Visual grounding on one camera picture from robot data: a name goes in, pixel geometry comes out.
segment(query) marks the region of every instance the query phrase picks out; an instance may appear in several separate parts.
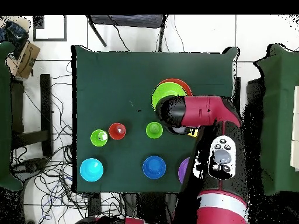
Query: green cup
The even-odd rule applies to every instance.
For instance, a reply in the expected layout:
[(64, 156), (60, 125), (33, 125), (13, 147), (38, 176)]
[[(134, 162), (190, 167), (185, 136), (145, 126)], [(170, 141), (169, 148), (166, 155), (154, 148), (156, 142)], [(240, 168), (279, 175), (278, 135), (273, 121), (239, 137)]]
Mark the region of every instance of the green cup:
[(102, 129), (96, 129), (91, 134), (91, 142), (93, 145), (97, 147), (102, 147), (106, 144), (108, 140), (108, 134), (106, 131), (103, 131)]
[(158, 122), (151, 122), (147, 125), (146, 133), (150, 138), (159, 138), (163, 133), (163, 127)]

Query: cardboard box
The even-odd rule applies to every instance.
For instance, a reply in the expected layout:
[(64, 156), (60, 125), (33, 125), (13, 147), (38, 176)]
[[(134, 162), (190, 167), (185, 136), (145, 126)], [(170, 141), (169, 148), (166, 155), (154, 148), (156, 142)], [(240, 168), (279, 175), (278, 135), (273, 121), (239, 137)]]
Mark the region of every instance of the cardboard box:
[(39, 52), (40, 48), (27, 41), (18, 60), (15, 60), (10, 56), (6, 60), (7, 65), (11, 70), (11, 74), (27, 79), (32, 71)]

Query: red plate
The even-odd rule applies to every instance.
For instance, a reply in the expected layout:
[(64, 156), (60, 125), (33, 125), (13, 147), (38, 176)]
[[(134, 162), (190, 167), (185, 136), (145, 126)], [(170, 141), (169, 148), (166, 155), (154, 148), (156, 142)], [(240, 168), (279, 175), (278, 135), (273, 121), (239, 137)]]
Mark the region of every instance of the red plate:
[(175, 78), (166, 79), (166, 80), (163, 80), (162, 82), (160, 82), (158, 85), (160, 85), (160, 84), (162, 84), (164, 82), (174, 82), (174, 83), (177, 83), (178, 85), (180, 85), (185, 90), (185, 92), (187, 93), (188, 96), (192, 95), (190, 87), (187, 85), (186, 82), (183, 82), (180, 79), (175, 79)]

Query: table surface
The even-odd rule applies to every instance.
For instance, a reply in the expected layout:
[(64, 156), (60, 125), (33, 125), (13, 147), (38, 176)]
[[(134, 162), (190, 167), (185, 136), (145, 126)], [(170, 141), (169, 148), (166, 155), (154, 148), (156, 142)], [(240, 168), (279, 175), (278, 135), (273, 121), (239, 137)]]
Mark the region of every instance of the table surface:
[[(77, 56), (77, 191), (178, 193), (180, 163), (190, 156), (195, 138), (173, 135), (165, 128), (158, 139), (147, 137), (145, 128), (157, 121), (151, 95), (164, 79), (185, 81), (193, 95), (232, 96), (233, 60), (238, 49), (224, 54), (163, 52), (91, 52), (75, 47)], [(91, 133), (108, 132), (112, 123), (126, 126), (121, 140), (108, 137), (103, 147), (91, 143)], [(163, 158), (166, 172), (157, 180), (147, 178), (143, 161), (152, 155)], [(100, 160), (104, 174), (96, 182), (80, 176), (87, 158)]]

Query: chair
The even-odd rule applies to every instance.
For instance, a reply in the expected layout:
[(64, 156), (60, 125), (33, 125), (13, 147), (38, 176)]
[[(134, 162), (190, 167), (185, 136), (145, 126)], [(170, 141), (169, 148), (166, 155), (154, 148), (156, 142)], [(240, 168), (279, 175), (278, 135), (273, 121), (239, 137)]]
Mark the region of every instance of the chair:
[(98, 39), (104, 47), (107, 46), (94, 24), (129, 26), (129, 27), (147, 27), (152, 29), (160, 28), (159, 48), (162, 51), (162, 39), (164, 34), (165, 22), (168, 15), (89, 15), (88, 23), (95, 32)]

